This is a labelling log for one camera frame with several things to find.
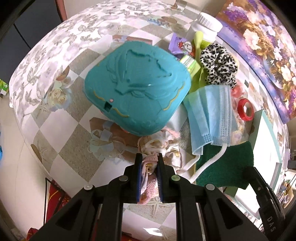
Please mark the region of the pink floral cloth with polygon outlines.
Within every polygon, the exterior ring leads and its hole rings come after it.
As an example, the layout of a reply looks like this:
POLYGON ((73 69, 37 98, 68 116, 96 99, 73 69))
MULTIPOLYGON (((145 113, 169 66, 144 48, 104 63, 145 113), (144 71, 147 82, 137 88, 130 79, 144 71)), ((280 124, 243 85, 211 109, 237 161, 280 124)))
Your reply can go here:
POLYGON ((142 154, 142 182, 140 185, 139 204, 147 204, 152 198, 159 196, 156 168, 159 155, 166 165, 172 166, 178 175, 191 169, 199 160, 197 155, 186 161, 179 146, 180 133, 170 128, 163 128, 150 136, 138 140, 138 150, 142 154))

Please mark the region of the lime green microfiber cloth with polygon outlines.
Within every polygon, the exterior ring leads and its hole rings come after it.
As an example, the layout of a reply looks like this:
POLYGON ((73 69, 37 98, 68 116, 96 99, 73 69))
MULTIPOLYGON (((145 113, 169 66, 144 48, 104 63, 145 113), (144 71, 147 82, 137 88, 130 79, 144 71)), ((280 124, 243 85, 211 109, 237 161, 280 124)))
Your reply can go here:
POLYGON ((195 59, 189 55, 184 55, 179 61, 188 70, 191 76, 191 88, 189 93, 195 92, 200 85, 205 86, 206 73, 204 72, 204 67, 201 63, 200 56, 201 51, 208 47, 211 43, 204 41, 204 34, 202 31, 197 31, 194 34, 193 43, 195 47, 195 59))

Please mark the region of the white teal-rimmed tray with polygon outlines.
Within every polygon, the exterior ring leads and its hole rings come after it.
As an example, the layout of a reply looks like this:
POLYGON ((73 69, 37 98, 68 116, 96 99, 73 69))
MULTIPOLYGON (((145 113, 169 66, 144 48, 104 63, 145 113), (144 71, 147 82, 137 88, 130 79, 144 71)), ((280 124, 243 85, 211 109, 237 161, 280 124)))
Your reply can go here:
MULTIPOLYGON (((249 136, 254 155, 254 166, 274 192, 278 189, 278 179, 281 172, 282 158, 273 127, 265 111, 254 114, 252 126, 254 131, 249 136)), ((242 212, 249 212, 255 218, 259 217, 259 204, 256 194, 249 185, 245 190, 237 187, 227 187, 225 193, 239 205, 242 212)))

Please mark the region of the dark green sponge cloth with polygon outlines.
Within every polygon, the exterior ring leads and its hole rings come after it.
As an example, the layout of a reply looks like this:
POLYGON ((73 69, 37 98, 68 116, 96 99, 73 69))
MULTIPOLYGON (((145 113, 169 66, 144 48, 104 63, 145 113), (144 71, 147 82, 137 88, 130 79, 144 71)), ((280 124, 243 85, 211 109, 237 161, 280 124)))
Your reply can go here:
POLYGON ((237 187, 246 189, 249 182, 244 178, 247 167, 254 165, 253 149, 249 141, 226 148, 225 153, 214 164, 207 167, 196 178, 196 184, 216 187, 237 187))

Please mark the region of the checkered floral tablecloth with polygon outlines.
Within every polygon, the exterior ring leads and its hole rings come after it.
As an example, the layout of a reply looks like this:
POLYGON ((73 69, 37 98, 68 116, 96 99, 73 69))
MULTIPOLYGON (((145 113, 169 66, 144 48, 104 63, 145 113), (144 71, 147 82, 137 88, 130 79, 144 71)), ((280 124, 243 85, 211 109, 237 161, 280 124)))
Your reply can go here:
MULTIPOLYGON (((10 79, 11 104, 27 143, 57 183, 75 195, 84 184, 107 184, 132 161, 129 142, 110 139, 111 151, 98 138, 106 117, 85 96, 87 73, 129 37, 168 49, 173 33, 184 37, 199 10, 185 1, 103 1, 55 27, 20 62, 10 79)), ((265 111, 283 160, 288 148, 283 123, 266 87, 233 47, 217 43, 239 63, 238 82, 254 110, 265 111)), ((238 122, 232 143, 244 141, 252 124, 238 122)))

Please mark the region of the blue surgical face mask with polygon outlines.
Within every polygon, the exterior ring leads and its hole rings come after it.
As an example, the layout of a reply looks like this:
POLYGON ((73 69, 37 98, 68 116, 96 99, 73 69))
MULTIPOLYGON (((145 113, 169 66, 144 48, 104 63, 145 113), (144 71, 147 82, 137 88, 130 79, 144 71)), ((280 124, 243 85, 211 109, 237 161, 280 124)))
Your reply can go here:
POLYGON ((191 150, 196 157, 177 173, 182 175, 194 166, 205 153, 207 144, 220 147, 218 153, 189 178, 190 183, 217 162, 231 144, 231 134, 237 130, 237 123, 230 92, 228 85, 207 85, 188 94, 183 101, 189 120, 191 150))

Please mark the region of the teal embossed plastic box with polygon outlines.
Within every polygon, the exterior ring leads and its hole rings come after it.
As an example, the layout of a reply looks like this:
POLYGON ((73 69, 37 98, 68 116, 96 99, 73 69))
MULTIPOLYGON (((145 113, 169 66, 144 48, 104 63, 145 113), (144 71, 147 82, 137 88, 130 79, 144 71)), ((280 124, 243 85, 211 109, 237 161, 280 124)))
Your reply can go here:
POLYGON ((84 93, 122 129, 148 136, 168 123, 190 87, 189 71, 172 54, 128 41, 88 72, 84 93))

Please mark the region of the red tape roll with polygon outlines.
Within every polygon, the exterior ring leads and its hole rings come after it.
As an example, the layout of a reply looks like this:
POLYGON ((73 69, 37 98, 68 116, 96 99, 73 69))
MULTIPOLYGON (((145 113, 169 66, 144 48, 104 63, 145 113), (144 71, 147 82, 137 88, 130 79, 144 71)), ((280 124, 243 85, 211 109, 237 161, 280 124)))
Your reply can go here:
POLYGON ((243 121, 252 121, 254 118, 254 108, 251 102, 246 99, 240 99, 237 106, 237 111, 243 121))

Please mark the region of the leopard print scrunchie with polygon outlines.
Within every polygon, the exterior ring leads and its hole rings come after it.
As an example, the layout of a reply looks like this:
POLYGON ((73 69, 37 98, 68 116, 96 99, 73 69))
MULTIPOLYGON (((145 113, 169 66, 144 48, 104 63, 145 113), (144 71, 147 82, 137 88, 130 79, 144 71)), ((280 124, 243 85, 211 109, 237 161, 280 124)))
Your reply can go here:
POLYGON ((228 85, 231 89, 236 86, 238 64, 224 46, 218 43, 207 46, 201 51, 200 62, 207 73, 207 84, 228 85))

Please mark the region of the purple cartoon snack packet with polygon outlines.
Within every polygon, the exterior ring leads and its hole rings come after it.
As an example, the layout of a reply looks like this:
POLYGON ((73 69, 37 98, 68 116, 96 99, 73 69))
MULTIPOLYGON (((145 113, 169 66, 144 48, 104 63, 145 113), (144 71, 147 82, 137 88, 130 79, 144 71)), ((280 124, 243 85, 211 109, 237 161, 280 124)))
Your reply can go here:
POLYGON ((176 33, 173 33, 168 50, 174 54, 185 54, 195 58, 195 47, 194 45, 185 38, 179 37, 176 33))

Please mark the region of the white supplement bottle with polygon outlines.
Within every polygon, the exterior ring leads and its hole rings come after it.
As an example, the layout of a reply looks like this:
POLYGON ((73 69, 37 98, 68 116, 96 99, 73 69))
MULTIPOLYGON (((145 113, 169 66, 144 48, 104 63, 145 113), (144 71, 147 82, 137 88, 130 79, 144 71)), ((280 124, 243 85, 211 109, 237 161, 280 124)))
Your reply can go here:
POLYGON ((222 28, 223 25, 219 20, 207 13, 201 12, 197 19, 191 23, 185 38, 191 41, 194 38, 194 34, 197 31, 201 31, 203 33, 203 40, 213 43, 222 28))

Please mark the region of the floral painting canvas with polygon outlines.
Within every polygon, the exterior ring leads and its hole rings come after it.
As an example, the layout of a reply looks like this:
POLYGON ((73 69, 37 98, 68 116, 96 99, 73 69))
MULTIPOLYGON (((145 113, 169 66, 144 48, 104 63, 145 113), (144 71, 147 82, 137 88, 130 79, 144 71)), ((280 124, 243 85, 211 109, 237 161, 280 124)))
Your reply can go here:
POLYGON ((261 1, 226 1, 219 37, 248 63, 267 89, 283 123, 295 118, 295 43, 261 1))

